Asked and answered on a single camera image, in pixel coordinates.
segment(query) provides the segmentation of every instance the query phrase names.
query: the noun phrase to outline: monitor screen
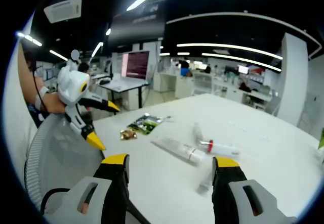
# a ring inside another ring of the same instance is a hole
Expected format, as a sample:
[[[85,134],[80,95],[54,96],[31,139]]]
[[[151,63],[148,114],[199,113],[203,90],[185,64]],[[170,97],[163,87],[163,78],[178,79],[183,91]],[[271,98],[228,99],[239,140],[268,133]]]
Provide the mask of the monitor screen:
[[[108,47],[117,50],[141,41],[157,40],[164,36],[166,0],[141,4],[137,8],[114,16]]]
[[[146,79],[149,51],[123,54],[121,76]]]
[[[249,68],[246,66],[238,66],[238,72],[243,74],[248,74]]]

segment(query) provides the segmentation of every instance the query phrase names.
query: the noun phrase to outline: floor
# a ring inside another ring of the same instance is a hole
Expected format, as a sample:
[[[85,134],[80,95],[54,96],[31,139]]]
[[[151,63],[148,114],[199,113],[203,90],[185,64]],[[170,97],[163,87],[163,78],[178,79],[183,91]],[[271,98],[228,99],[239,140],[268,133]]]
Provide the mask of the floor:
[[[150,89],[147,99],[143,99],[143,101],[144,101],[143,108],[148,107],[148,106],[153,106],[156,104],[162,104],[162,103],[173,101],[173,100],[176,100],[174,91],[159,93],[159,92],[154,91],[153,89]],[[122,107],[120,100],[117,100],[115,103],[120,108],[121,113],[127,112],[127,110]],[[92,110],[93,120],[106,118],[106,117],[109,117],[112,115],[113,115],[112,113],[109,113],[106,111],[102,111],[102,110],[98,110],[98,109]]]

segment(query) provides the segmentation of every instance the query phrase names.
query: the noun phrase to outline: black ceiling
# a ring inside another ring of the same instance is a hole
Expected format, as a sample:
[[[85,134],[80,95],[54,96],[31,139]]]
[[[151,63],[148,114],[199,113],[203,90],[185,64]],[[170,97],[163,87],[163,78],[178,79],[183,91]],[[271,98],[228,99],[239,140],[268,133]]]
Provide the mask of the black ceiling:
[[[43,8],[52,0],[43,0],[36,10],[31,34],[43,43],[34,47],[37,59],[53,63],[61,60],[48,51],[50,49],[69,57],[73,49],[91,54],[97,43],[105,43],[98,55],[109,55],[105,32],[112,17],[126,11],[135,0],[82,0],[82,17],[50,24]],[[314,0],[168,0],[167,21],[211,12],[243,12],[265,15],[288,22],[313,36],[321,44],[316,2]],[[226,43],[264,50],[276,54],[285,32],[307,42],[309,54],[318,45],[295,30],[277,23],[242,16],[214,16],[195,18],[166,25],[164,48],[161,52],[176,55],[190,52],[193,56],[201,53],[215,53],[219,48],[177,48],[178,43],[209,42]],[[230,55],[270,63],[272,57],[257,53],[231,49]]]

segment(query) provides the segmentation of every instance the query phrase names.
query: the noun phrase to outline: small gold object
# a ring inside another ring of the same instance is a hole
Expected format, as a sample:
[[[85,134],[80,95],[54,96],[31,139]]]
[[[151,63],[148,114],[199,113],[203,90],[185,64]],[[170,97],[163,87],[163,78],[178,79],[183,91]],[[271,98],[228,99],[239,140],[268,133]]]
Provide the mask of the small gold object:
[[[120,139],[121,140],[131,140],[131,139],[137,139],[136,132],[132,129],[122,129],[120,131]]]

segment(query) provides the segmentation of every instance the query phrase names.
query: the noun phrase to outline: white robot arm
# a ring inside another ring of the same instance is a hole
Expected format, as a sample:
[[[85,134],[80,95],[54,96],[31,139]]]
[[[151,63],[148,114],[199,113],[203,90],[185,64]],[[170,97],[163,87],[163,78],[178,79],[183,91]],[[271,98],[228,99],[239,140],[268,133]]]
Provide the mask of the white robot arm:
[[[105,150],[106,148],[95,134],[93,126],[85,124],[81,119],[78,104],[110,112],[119,112],[119,108],[113,102],[103,100],[99,95],[89,92],[89,81],[88,74],[73,70],[67,64],[59,72],[57,91],[60,100],[66,104],[65,116],[72,130],[81,135],[91,146]]]

